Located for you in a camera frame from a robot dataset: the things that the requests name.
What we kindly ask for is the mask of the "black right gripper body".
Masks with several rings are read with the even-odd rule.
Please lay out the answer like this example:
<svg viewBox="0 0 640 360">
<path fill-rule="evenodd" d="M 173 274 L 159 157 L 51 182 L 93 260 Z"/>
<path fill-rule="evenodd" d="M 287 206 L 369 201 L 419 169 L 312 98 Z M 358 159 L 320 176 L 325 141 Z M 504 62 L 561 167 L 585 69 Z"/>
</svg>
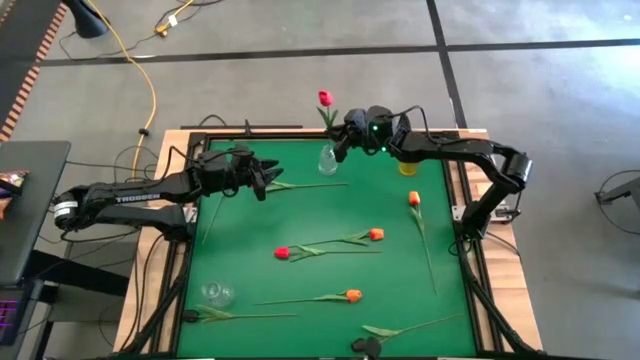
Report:
<svg viewBox="0 0 640 360">
<path fill-rule="evenodd" d="M 366 153 L 386 152 L 389 145 L 398 146 L 411 131 L 409 118 L 404 113 L 393 113 L 383 106 L 352 109 L 348 112 L 348 139 L 352 147 Z"/>
</svg>

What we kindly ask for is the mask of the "orange artificial tulip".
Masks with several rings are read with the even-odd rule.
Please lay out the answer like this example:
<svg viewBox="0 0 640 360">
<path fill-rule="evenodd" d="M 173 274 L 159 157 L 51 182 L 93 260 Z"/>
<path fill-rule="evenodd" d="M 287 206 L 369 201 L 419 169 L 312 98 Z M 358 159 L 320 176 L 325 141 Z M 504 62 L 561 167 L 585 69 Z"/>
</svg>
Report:
<svg viewBox="0 0 640 360">
<path fill-rule="evenodd" d="M 356 234 L 348 235 L 341 238 L 332 240 L 324 240 L 314 242 L 314 245 L 329 244 L 329 243 L 347 243 L 361 246 L 367 246 L 368 241 L 381 241 L 385 237 L 384 230 L 382 228 L 371 228 Z"/>
<path fill-rule="evenodd" d="M 424 220 L 421 213 L 421 198 L 419 193 L 417 191 L 410 191 L 408 195 L 408 202 L 409 202 L 411 213 L 414 216 L 416 225 L 421 235 L 421 241 L 422 241 L 425 256 L 427 259 L 427 267 L 429 269 L 429 275 L 433 285 L 433 290 L 436 295 L 439 295 L 437 282 L 436 282 L 436 278 L 433 270 L 432 260 L 431 260 L 431 254 L 430 254 L 429 246 L 427 244 L 427 239 L 426 239 L 426 228 L 425 228 Z"/>
<path fill-rule="evenodd" d="M 302 302 L 346 302 L 346 303 L 357 303 L 363 297 L 363 293 L 358 289 L 347 289 L 340 293 L 335 294 L 325 294 L 316 297 L 310 298 L 300 298 L 300 299 L 287 299 L 287 300 L 277 300 L 277 301 L 269 301 L 258 303 L 258 306 L 264 305 L 276 305 L 276 304 L 287 304 L 287 303 L 302 303 Z"/>
</svg>

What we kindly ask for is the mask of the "thin green flower stem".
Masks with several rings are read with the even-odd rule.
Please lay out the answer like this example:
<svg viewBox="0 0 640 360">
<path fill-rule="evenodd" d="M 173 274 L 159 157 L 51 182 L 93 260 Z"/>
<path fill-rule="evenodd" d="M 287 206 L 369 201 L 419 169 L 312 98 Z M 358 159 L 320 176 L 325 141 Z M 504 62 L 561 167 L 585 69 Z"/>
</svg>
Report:
<svg viewBox="0 0 640 360">
<path fill-rule="evenodd" d="M 211 232 L 211 229 L 212 229 L 212 227 L 213 227 L 213 224 L 214 224 L 214 222 L 215 222 L 215 219 L 216 219 L 216 217 L 217 217 L 217 215 L 218 215 L 218 213 L 219 213 L 219 210 L 220 210 L 220 208 L 221 208 L 221 205 L 222 205 L 222 203 L 224 202 L 224 199 L 225 199 L 225 197 L 224 197 L 224 196 L 221 196 L 221 197 L 219 198 L 219 200 L 218 200 L 218 202 L 217 202 L 217 204 L 216 204 L 216 206 L 215 206 L 214 210 L 213 210 L 213 213 L 212 213 L 211 218 L 210 218 L 210 220 L 209 220 L 209 223 L 208 223 L 208 225 L 207 225 L 207 227 L 206 227 L 206 231 L 205 231 L 205 233 L 204 233 L 204 236 L 203 236 L 203 239 L 202 239 L 202 242 L 201 242 L 202 244 L 206 243 L 206 241 L 207 241 L 207 239 L 208 239 L 208 237 L 209 237 L 209 234 L 210 234 L 210 232 Z"/>
</svg>

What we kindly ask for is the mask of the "black lamp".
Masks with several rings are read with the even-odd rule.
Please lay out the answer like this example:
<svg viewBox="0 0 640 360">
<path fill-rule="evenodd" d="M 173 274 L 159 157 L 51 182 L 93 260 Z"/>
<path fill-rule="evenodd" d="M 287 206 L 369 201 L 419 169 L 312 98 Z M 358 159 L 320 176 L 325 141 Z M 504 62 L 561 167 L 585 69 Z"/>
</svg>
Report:
<svg viewBox="0 0 640 360">
<path fill-rule="evenodd" d="M 105 35 L 109 29 L 107 23 L 88 4 L 88 0 L 60 0 L 73 15 L 76 33 L 84 39 Z"/>
</svg>

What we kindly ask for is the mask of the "keyboard with purple backlight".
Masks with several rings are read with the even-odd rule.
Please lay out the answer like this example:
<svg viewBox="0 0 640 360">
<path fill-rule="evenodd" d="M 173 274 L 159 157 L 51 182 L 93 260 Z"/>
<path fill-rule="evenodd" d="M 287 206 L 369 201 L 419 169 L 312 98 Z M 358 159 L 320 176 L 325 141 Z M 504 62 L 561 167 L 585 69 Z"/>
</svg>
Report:
<svg viewBox="0 0 640 360">
<path fill-rule="evenodd" d="M 18 300 L 0 300 L 0 345 L 12 345 L 15 341 L 21 315 Z"/>
</svg>

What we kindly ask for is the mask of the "small clear glass jar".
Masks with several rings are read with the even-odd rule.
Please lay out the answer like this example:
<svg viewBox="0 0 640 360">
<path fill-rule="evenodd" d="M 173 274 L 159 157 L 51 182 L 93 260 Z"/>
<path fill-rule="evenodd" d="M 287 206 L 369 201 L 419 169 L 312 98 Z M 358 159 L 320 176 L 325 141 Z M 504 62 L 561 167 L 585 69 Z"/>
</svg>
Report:
<svg viewBox="0 0 640 360">
<path fill-rule="evenodd" d="M 210 305 L 216 308 L 228 307 L 236 298 L 234 288 L 224 281 L 205 283 L 201 286 L 201 292 Z"/>
</svg>

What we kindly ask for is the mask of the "black mat with orange edge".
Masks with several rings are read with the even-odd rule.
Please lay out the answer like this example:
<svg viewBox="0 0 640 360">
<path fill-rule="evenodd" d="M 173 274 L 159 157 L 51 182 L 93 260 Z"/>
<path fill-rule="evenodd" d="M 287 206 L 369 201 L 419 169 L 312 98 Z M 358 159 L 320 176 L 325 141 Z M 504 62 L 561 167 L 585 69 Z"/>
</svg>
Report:
<svg viewBox="0 0 640 360">
<path fill-rule="evenodd" d="M 13 134 L 66 13 L 61 0 L 0 0 L 0 142 Z"/>
</svg>

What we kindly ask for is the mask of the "red artificial tulip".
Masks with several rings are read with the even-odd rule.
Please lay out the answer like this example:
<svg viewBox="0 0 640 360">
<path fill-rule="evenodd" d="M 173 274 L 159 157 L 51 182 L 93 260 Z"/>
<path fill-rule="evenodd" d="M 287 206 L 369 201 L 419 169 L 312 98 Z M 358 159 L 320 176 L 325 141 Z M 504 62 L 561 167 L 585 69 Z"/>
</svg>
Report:
<svg viewBox="0 0 640 360">
<path fill-rule="evenodd" d="M 296 262 L 311 257 L 320 257 L 332 254 L 379 254 L 379 251 L 371 250 L 322 250 L 308 246 L 291 246 L 291 247 L 279 247 L 274 250 L 274 257 L 279 260 L 287 260 L 289 262 Z"/>
<path fill-rule="evenodd" d="M 296 190 L 296 189 L 320 188 L 320 187 L 338 187 L 338 186 L 348 186 L 348 183 L 339 182 L 339 183 L 320 183 L 320 184 L 290 184 L 290 183 L 274 181 L 266 187 L 265 191 L 267 193 L 273 193 L 273 192 L 284 191 L 284 190 Z"/>
<path fill-rule="evenodd" d="M 334 98 L 327 90 L 320 90 L 318 92 L 318 101 L 319 106 L 317 106 L 316 109 L 324 122 L 325 129 L 329 130 L 334 125 L 334 121 L 337 118 L 339 110 L 332 108 Z"/>
</svg>

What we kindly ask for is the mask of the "grey desk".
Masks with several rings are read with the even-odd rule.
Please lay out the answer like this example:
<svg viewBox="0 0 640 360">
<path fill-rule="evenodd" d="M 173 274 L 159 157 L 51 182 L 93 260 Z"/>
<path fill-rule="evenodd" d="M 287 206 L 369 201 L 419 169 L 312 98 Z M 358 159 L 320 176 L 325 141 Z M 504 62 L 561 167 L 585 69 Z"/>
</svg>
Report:
<svg viewBox="0 0 640 360">
<path fill-rule="evenodd" d="M 22 194 L 10 202 L 0 220 L 0 286 L 14 285 L 23 277 L 70 148 L 67 141 L 0 144 L 0 173 L 28 172 Z"/>
</svg>

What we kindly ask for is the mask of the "ribbed clear glass vase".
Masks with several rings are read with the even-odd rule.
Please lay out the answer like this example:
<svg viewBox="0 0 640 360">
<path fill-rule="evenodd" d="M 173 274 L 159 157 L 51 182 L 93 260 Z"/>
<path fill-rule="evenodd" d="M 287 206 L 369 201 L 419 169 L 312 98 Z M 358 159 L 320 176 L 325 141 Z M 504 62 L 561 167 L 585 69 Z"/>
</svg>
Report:
<svg viewBox="0 0 640 360">
<path fill-rule="evenodd" d="M 326 176 L 334 175 L 338 169 L 338 162 L 334 153 L 334 145 L 327 143 L 320 151 L 318 160 L 318 170 Z"/>
</svg>

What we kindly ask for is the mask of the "dark-headed artificial tulip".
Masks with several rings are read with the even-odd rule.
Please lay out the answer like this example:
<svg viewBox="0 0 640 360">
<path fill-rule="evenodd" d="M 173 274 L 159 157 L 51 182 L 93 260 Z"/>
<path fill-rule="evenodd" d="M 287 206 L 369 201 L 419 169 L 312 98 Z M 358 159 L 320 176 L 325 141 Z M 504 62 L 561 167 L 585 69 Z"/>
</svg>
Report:
<svg viewBox="0 0 640 360">
<path fill-rule="evenodd" d="M 379 328 L 371 325 L 362 325 L 361 328 L 369 334 L 368 337 L 357 338 L 350 344 L 350 349 L 353 353 L 363 354 L 367 360 L 378 360 L 382 353 L 382 345 L 404 333 L 425 328 L 428 326 L 444 323 L 460 317 L 460 314 L 451 315 L 445 318 L 430 320 L 427 322 L 419 323 L 409 327 L 401 329 L 387 329 Z"/>
<path fill-rule="evenodd" d="M 187 323 L 219 322 L 235 319 L 295 317 L 293 313 L 280 314 L 232 314 L 212 307 L 200 305 L 197 309 L 185 310 L 182 320 Z"/>
</svg>

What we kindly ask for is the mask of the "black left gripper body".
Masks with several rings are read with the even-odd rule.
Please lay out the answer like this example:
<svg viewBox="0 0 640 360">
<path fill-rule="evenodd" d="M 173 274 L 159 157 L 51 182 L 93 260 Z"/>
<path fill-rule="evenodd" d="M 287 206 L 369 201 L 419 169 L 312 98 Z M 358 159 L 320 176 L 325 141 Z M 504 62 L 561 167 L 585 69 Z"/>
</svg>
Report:
<svg viewBox="0 0 640 360">
<path fill-rule="evenodd" d="M 192 165 L 192 194 L 227 192 L 227 197 L 232 197 L 241 187 L 257 190 L 257 175 L 258 159 L 248 147 L 209 150 L 198 155 Z"/>
</svg>

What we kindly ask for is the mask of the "colourful snack bag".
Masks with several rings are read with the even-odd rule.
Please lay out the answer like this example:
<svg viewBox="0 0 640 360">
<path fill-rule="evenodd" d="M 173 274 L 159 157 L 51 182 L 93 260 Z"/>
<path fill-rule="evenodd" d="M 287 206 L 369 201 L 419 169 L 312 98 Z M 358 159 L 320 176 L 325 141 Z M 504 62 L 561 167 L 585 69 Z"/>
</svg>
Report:
<svg viewBox="0 0 640 360">
<path fill-rule="evenodd" d="M 0 173 L 0 199 L 22 195 L 22 186 L 29 175 L 27 170 Z"/>
</svg>

